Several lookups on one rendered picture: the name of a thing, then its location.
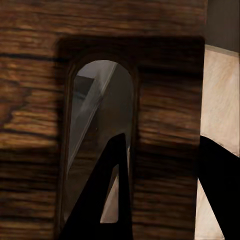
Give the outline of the cutting board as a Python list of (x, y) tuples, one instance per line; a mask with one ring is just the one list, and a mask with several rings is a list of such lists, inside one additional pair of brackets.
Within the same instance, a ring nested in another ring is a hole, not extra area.
[(0, 240), (58, 240), (74, 80), (134, 83), (132, 240), (195, 240), (208, 0), (0, 0)]

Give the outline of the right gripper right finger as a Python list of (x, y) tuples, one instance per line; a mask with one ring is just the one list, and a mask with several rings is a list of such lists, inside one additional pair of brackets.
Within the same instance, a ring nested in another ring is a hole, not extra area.
[(240, 158), (201, 135), (198, 178), (225, 240), (240, 240)]

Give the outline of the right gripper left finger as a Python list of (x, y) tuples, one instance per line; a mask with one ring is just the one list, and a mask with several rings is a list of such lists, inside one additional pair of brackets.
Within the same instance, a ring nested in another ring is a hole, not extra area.
[[(100, 223), (117, 164), (118, 222)], [(133, 240), (125, 133), (108, 141), (58, 240)]]

